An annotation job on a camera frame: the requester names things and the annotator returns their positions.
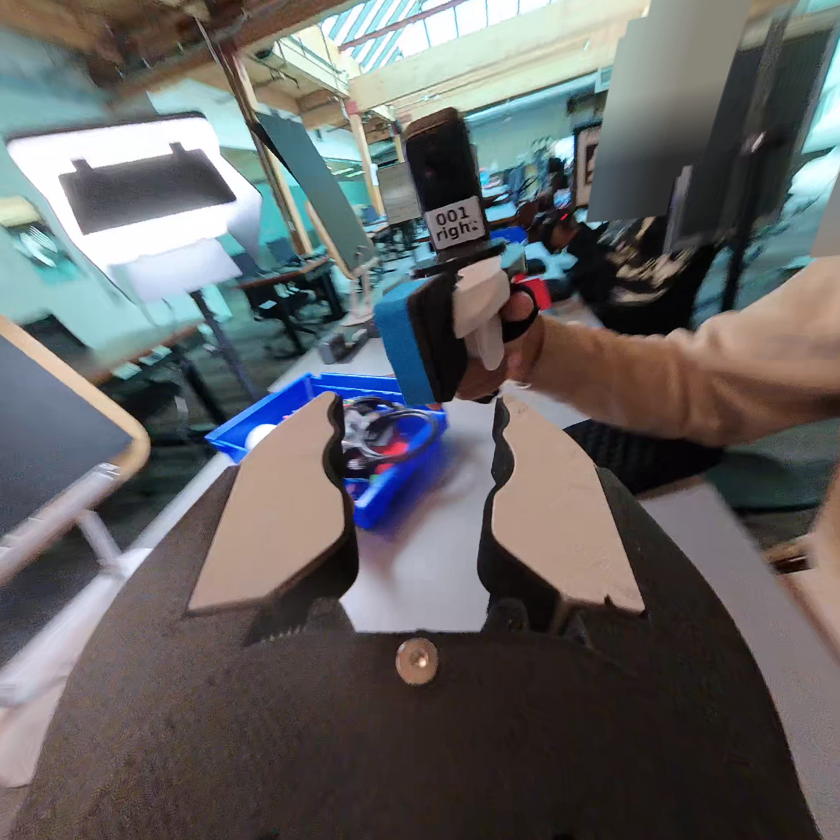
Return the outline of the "white softbox light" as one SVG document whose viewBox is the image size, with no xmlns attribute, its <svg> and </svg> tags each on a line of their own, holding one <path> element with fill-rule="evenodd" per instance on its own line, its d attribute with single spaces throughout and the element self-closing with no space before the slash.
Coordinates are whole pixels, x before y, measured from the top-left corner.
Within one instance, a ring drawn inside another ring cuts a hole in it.
<svg viewBox="0 0 840 840">
<path fill-rule="evenodd" d="M 259 256 L 262 196 L 201 112 L 9 134 L 4 145 L 60 231 L 134 301 L 241 277 L 223 236 Z"/>
</svg>

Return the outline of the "black board with wood edge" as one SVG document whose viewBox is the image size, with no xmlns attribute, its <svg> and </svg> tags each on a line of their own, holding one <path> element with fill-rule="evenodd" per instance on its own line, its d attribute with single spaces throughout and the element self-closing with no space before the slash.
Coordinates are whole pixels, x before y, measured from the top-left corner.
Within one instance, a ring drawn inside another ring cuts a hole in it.
<svg viewBox="0 0 840 840">
<path fill-rule="evenodd" d="M 23 328 L 1 317 L 1 533 L 99 465 L 147 463 L 144 426 Z"/>
</svg>

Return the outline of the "black mesh office chair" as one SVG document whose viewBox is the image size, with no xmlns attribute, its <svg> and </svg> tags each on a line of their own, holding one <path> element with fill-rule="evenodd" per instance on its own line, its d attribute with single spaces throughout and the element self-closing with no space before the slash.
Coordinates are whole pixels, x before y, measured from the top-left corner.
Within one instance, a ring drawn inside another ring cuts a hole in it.
<svg viewBox="0 0 840 840">
<path fill-rule="evenodd" d="M 564 432 L 634 495 L 702 475 L 723 457 L 722 448 L 634 434 L 591 419 L 567 426 Z"/>
</svg>

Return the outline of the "white board stand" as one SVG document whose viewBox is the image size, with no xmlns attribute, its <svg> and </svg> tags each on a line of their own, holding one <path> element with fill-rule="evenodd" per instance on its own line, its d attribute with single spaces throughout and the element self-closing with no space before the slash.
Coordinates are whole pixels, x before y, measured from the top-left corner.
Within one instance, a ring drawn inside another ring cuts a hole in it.
<svg viewBox="0 0 840 840">
<path fill-rule="evenodd" d="M 4 585 L 72 527 L 79 529 L 99 564 L 95 579 L 2 667 L 3 788 L 20 788 L 32 780 L 71 670 L 116 595 L 150 553 L 122 552 L 95 512 L 120 478 L 119 467 L 96 465 L 2 537 Z"/>
</svg>

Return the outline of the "person's right forearm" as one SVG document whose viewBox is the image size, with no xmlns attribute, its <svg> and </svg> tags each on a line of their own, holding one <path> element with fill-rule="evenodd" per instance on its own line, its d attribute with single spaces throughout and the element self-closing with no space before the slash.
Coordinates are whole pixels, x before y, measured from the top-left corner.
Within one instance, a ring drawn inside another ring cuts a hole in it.
<svg viewBox="0 0 840 840">
<path fill-rule="evenodd" d="M 520 382 L 589 417 L 708 447 L 839 414 L 839 258 L 825 257 L 695 332 L 637 337 L 542 320 Z"/>
</svg>

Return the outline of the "blue sponge with black side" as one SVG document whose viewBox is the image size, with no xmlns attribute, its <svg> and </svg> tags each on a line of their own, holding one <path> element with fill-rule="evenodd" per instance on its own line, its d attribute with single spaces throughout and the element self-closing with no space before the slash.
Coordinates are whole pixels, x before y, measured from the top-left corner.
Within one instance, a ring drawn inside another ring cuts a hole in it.
<svg viewBox="0 0 840 840">
<path fill-rule="evenodd" d="M 374 305 L 374 322 L 410 406 L 452 402 L 468 364 L 455 335 L 456 273 L 408 280 Z"/>
</svg>

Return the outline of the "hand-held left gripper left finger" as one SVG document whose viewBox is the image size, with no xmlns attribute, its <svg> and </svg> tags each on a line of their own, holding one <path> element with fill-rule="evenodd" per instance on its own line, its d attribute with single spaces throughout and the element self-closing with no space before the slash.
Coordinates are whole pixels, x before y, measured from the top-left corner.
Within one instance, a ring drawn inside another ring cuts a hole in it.
<svg viewBox="0 0 840 840">
<path fill-rule="evenodd" d="M 343 486 L 343 401 L 325 392 L 284 419 L 240 462 L 187 611 L 254 607 L 306 617 L 339 600 L 360 568 Z"/>
</svg>

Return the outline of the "blue plastic bin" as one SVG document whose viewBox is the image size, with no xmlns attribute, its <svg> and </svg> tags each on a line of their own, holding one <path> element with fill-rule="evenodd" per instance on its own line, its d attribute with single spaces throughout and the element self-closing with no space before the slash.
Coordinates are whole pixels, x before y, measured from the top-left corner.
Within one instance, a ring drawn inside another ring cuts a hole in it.
<svg viewBox="0 0 840 840">
<path fill-rule="evenodd" d="M 409 407 L 395 378 L 306 373 L 217 426 L 205 440 L 237 464 L 249 453 L 245 438 L 251 428 L 279 425 L 327 392 L 343 402 L 344 485 L 356 525 L 370 530 L 396 508 L 406 488 L 428 474 L 448 427 L 443 409 Z"/>
</svg>

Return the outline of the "person's right hand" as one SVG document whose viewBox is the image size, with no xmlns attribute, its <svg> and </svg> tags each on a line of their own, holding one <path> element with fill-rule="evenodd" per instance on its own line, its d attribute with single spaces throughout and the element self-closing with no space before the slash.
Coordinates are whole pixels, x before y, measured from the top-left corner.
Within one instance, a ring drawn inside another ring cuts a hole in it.
<svg viewBox="0 0 840 840">
<path fill-rule="evenodd" d="M 515 291 L 500 310 L 502 325 L 521 327 L 515 340 L 504 344 L 498 367 L 491 371 L 481 359 L 470 358 L 456 396 L 463 401 L 477 402 L 491 397 L 505 382 L 529 383 L 532 367 L 537 363 L 544 344 L 545 320 L 526 291 Z"/>
</svg>

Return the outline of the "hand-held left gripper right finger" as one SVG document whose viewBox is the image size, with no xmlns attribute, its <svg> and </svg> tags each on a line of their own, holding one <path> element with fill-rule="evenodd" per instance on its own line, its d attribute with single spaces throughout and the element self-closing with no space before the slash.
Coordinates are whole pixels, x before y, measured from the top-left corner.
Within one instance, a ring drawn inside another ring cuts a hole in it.
<svg viewBox="0 0 840 840">
<path fill-rule="evenodd" d="M 582 608 L 645 612 L 592 459 L 563 429 L 510 395 L 496 403 L 493 488 L 479 538 L 479 580 L 530 617 Z"/>
</svg>

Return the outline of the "black tilted panel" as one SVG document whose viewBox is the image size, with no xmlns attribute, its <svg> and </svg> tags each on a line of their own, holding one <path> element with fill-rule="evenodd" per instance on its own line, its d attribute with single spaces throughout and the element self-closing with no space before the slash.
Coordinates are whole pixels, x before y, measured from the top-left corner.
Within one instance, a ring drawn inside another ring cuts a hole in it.
<svg viewBox="0 0 840 840">
<path fill-rule="evenodd" d="M 350 201 L 301 122 L 259 113 L 257 135 L 297 181 L 351 275 L 375 257 Z"/>
</svg>

